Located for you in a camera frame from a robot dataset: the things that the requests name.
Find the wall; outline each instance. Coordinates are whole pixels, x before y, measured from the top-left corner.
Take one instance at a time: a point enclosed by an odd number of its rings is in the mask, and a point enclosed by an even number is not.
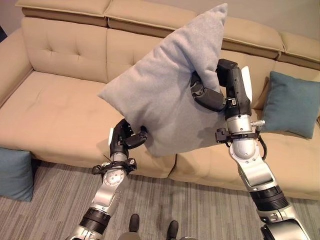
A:
[[[228,3],[228,15],[320,39],[320,0],[145,0],[202,13]]]
[[[24,16],[20,7],[15,7],[17,0],[0,0],[0,25],[7,35],[20,28]]]

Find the trouser leg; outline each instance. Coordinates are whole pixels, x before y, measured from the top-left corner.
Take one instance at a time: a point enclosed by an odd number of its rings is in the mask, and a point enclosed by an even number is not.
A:
[[[118,240],[141,240],[139,234],[136,232],[125,232]]]

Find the tufted sofa back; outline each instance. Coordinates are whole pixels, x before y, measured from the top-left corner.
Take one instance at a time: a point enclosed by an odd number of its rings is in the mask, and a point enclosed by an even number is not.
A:
[[[34,70],[107,83],[107,28],[34,17],[22,19]]]

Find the person's foot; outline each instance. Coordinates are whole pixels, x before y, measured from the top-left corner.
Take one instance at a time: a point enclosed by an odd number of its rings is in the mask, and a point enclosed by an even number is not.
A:
[[[172,221],[169,224],[166,240],[175,240],[178,234],[179,224],[177,221]]]
[[[140,218],[138,214],[132,214],[129,223],[129,232],[138,232]]]

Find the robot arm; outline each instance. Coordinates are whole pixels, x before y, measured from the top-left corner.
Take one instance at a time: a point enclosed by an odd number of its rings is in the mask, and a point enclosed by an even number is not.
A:
[[[199,76],[194,73],[191,92],[197,103],[215,112],[224,111],[227,129],[218,129],[218,143],[229,147],[230,156],[238,166],[239,175],[249,191],[262,222],[265,240],[310,240],[293,206],[286,200],[275,176],[264,161],[267,147],[260,136],[264,121],[251,122],[250,75],[242,72],[238,64],[220,59],[216,69],[219,84],[226,87],[226,99],[221,93],[201,87]],[[194,86],[202,91],[194,91]],[[264,149],[260,155],[258,141]]]
[[[127,175],[137,169],[135,159],[128,158],[128,150],[146,141],[146,128],[142,126],[140,133],[134,134],[129,123],[123,119],[111,130],[110,162],[104,162],[102,166],[97,165],[92,169],[94,175],[102,176],[102,185],[80,224],[66,240],[102,240],[122,193],[129,185]]]

